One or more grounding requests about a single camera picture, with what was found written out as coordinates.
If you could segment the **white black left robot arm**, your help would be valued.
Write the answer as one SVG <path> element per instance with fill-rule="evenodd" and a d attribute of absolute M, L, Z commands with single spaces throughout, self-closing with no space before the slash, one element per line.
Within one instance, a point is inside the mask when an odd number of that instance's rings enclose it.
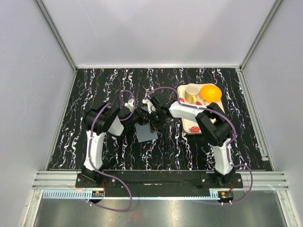
<path fill-rule="evenodd" d="M 107 134 L 115 137 L 124 136 L 135 126 L 145 125 L 149 122 L 149 112 L 142 107 L 133 111 L 127 107 L 120 109 L 111 103 L 103 102 L 98 109 L 90 109 L 84 118 L 87 134 L 87 152 L 82 175 L 91 187 L 98 187 L 102 183 L 102 175 L 95 169 L 102 167 L 103 141 Z"/>

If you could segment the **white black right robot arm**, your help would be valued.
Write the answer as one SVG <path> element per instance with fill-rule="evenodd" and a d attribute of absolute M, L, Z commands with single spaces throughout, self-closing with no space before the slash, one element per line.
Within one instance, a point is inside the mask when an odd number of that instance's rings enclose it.
<path fill-rule="evenodd" d="M 156 128 L 167 118 L 181 118 L 198 124 L 204 139 L 211 145 L 215 158 L 215 170 L 209 177 L 208 184 L 222 188 L 228 186 L 235 174 L 230 152 L 235 128 L 219 105 L 187 104 L 160 96 L 152 96 L 149 101 L 150 121 Z"/>

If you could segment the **grey paper envelope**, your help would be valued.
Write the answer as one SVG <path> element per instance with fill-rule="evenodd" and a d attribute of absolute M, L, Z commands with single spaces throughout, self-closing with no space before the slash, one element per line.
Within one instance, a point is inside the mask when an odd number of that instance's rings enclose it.
<path fill-rule="evenodd" d="M 145 125 L 136 124 L 135 130 L 139 143 L 158 139 L 157 132 L 151 131 L 150 124 L 145 124 Z"/>

